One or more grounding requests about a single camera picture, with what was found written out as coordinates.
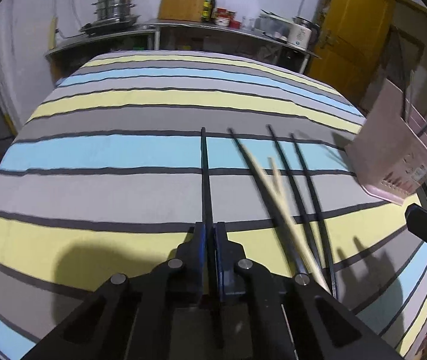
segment striped bedsheet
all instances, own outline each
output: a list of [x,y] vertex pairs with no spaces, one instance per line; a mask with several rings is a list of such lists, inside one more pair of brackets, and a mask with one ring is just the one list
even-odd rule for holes
[[36,109],[0,164],[0,357],[21,358],[111,274],[147,273],[185,240],[202,218],[202,127],[214,221],[247,257],[290,275],[227,133],[234,128],[269,168],[268,156],[281,165],[270,124],[316,231],[291,132],[312,171],[341,302],[412,359],[427,330],[427,244],[404,218],[418,199],[399,207],[358,185],[344,147],[363,122],[332,87],[241,57],[112,52],[87,62]]

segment door handle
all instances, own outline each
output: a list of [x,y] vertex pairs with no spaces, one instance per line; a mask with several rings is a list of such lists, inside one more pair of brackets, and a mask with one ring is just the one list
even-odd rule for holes
[[320,48],[323,49],[328,44],[329,46],[333,46],[335,44],[336,38],[332,35],[332,30],[327,29],[322,32],[320,36]]

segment bottle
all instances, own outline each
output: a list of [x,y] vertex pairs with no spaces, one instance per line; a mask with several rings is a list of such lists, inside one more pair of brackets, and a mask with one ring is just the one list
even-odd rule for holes
[[203,10],[202,10],[202,21],[207,22],[210,18],[210,2],[209,0],[205,0],[203,2]]
[[209,21],[215,23],[215,5],[217,0],[210,0],[210,17]]

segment yellow stripe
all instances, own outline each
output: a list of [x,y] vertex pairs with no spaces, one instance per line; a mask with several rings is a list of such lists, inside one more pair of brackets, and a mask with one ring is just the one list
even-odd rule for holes
[[96,290],[114,273],[150,272],[185,236],[72,230],[0,218],[0,263],[41,280]]
[[[345,254],[342,259],[358,253],[353,237],[367,248],[403,226],[405,208],[413,202],[418,199],[410,198],[404,207],[388,204],[327,219],[334,261],[341,259],[338,248]],[[149,272],[185,236],[55,228],[0,218],[0,263],[41,280],[94,290],[116,272]],[[272,272],[290,274],[274,230],[234,232],[228,238],[243,244],[249,258]]]
[[415,322],[412,324],[412,326],[408,330],[404,339],[400,342],[399,345],[397,345],[397,348],[395,348],[397,349],[397,352],[399,352],[402,356],[404,356],[412,346],[413,342],[415,341],[418,334],[422,330],[422,326],[426,321],[426,319],[427,319],[427,297]]
[[[360,252],[354,244],[354,238],[357,238],[366,249],[404,226],[405,209],[412,203],[419,203],[416,195],[406,199],[403,207],[395,204],[386,204],[326,219],[325,223],[329,232],[330,244],[332,245],[334,263]],[[320,257],[323,261],[317,223],[311,223],[317,245],[319,245]],[[291,275],[274,229],[229,232],[228,239],[242,244],[248,258],[263,264],[272,273],[284,276]]]
[[273,69],[271,67],[266,67],[261,64],[256,64],[253,61],[245,62],[245,61],[235,61],[232,59],[212,58],[212,57],[193,56],[193,55],[128,55],[128,56],[119,56],[116,58],[94,59],[92,61],[87,62],[85,65],[83,65],[83,67],[109,65],[109,64],[118,63],[118,62],[143,62],[143,61],[165,61],[165,60],[205,62],[205,63],[220,64],[220,65],[233,65],[233,66],[239,66],[243,68],[252,68],[259,71],[272,73],[279,77],[284,77],[286,79],[297,81],[297,83],[313,86],[315,88],[321,89],[322,91],[332,93],[333,95],[341,96],[341,94],[336,90],[334,90],[334,88],[330,88],[326,85],[322,85],[319,82],[315,82],[306,77],[297,76],[292,73],[286,73],[277,69]]
[[82,94],[42,104],[36,109],[29,120],[39,116],[50,116],[79,109],[121,107],[127,104],[200,105],[204,107],[225,107],[275,112],[285,115],[299,115],[352,133],[357,133],[361,127],[339,117],[304,108],[295,103],[283,100],[266,99],[236,93],[181,90],[108,91]]

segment red container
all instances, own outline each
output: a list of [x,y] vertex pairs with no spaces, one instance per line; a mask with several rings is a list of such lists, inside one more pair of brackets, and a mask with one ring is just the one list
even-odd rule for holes
[[230,25],[229,27],[231,28],[240,28],[240,21],[236,21],[236,20],[230,20]]

